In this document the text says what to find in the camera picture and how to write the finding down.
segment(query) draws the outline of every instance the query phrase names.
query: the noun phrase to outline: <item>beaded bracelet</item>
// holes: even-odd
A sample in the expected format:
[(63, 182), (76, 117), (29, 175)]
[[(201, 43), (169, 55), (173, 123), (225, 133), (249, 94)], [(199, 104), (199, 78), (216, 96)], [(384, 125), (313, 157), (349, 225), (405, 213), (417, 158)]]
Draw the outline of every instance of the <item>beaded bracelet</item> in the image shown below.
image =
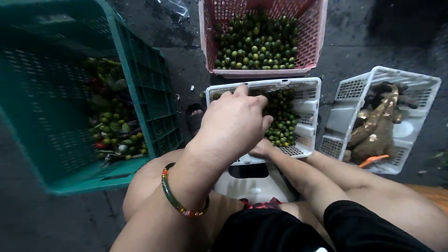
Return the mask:
[(199, 212), (190, 211), (187, 210), (185, 207), (183, 207), (179, 201), (174, 198), (173, 194), (171, 193), (171, 190), (169, 189), (168, 185), (168, 170), (173, 167), (176, 163), (170, 163), (167, 166), (165, 166), (164, 170), (162, 171), (162, 187), (164, 189), (165, 196), (167, 197), (169, 203), (181, 214), (187, 217), (197, 217), (204, 215), (208, 210), (208, 205), (210, 204), (210, 197), (207, 196), (207, 199), (205, 200), (205, 206), (204, 209), (202, 209)]

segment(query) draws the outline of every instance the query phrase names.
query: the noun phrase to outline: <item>produce basket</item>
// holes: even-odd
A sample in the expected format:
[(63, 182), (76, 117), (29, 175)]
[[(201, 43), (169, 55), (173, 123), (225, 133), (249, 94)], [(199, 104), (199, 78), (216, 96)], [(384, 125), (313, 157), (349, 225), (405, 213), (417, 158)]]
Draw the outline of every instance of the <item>produce basket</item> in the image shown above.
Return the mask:
[[(149, 160), (182, 143), (163, 55), (103, 0), (3, 1), (0, 5), (3, 119), (48, 192), (127, 186)], [(103, 166), (86, 111), (87, 57), (121, 62), (148, 157)]]
[(400, 105), (402, 123), (394, 124), (393, 127), (396, 156), (371, 164), (366, 170), (383, 174), (401, 172), (439, 90), (441, 79), (438, 77), (376, 66), (369, 73), (341, 81), (320, 146), (322, 153), (342, 160), (367, 91), (384, 81), (407, 84), (409, 88), (404, 95), (415, 99), (418, 107), (410, 109)]
[[(220, 95), (226, 91), (234, 92), (240, 84), (247, 85), (249, 91), (260, 90), (272, 92), (279, 89), (292, 88), (294, 90), (293, 109), (300, 115), (300, 118), (297, 120), (298, 124), (293, 131), (295, 144), (289, 147), (280, 147), (279, 149), (294, 158), (301, 158), (310, 156), (314, 151), (317, 115), (319, 111), (320, 83), (321, 81), (317, 77), (253, 81), (211, 86), (206, 89), (205, 94), (207, 106), (209, 106), (213, 101), (214, 94)], [(264, 159), (245, 154), (232, 165), (248, 165), (265, 162)]]
[[(265, 78), (303, 75), (316, 67), (319, 59), (325, 21), (327, 17), (327, 0), (200, 0), (199, 23), (201, 31), (201, 48), (206, 58), (209, 73), (222, 75), (225, 78)], [(297, 56), (295, 69), (290, 70), (216, 70), (214, 63), (217, 53), (217, 42), (213, 37), (215, 24), (226, 24), (236, 16), (255, 11), (263, 7), (269, 18), (297, 18)]]

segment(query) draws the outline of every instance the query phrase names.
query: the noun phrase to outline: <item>white plastic stool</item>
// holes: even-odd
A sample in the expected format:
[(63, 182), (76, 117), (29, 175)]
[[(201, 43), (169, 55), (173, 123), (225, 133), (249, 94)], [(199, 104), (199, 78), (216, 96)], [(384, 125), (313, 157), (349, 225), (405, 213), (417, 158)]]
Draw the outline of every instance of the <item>white plastic stool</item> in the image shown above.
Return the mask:
[(248, 199), (249, 203), (270, 201), (276, 197), (280, 202), (293, 202), (295, 200), (286, 183), (273, 163), (266, 163), (269, 175), (266, 178), (234, 178), (226, 170), (214, 190), (222, 195), (234, 199)]

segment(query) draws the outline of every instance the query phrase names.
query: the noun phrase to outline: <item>green plastic crate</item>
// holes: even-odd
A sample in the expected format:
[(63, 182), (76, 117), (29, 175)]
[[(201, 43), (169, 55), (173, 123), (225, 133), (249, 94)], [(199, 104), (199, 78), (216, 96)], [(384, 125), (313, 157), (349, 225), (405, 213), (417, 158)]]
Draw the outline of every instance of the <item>green plastic crate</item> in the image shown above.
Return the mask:
[[(183, 142), (162, 53), (146, 45), (103, 0), (0, 3), (0, 105), (48, 192), (124, 187), (149, 160)], [(103, 168), (86, 110), (86, 57), (120, 59), (149, 157)]]

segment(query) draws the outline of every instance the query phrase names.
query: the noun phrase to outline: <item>concrete floor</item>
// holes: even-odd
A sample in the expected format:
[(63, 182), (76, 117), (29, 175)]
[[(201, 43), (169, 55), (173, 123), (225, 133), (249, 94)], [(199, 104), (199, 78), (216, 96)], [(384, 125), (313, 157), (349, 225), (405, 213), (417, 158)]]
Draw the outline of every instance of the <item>concrete floor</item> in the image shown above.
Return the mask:
[[(448, 25), (443, 25), (447, 6), (444, 20), (437, 18), (442, 15), (441, 8), (431, 1), (427, 6), (407, 1), (406, 7), (400, 2), (330, 0), (319, 64), (307, 76), (322, 78), (319, 114), (323, 124), (339, 81), (368, 72), (376, 65), (441, 77), (442, 86), (403, 171), (387, 178), (448, 187), (447, 167), (431, 159), (440, 150), (448, 149)], [(145, 42), (165, 54), (172, 88), (181, 96), (177, 102), (180, 127), (189, 141), (186, 108), (200, 102), (200, 92), (209, 85), (238, 81), (206, 71), (197, 3), (185, 2), (190, 19), (182, 23), (155, 0), (109, 0), (109, 4)], [(0, 132), (0, 215), (4, 216), (0, 250), (108, 251), (125, 224), (121, 204), (126, 189), (68, 197), (47, 195), (3, 124)], [(420, 170), (428, 173), (419, 175)]]

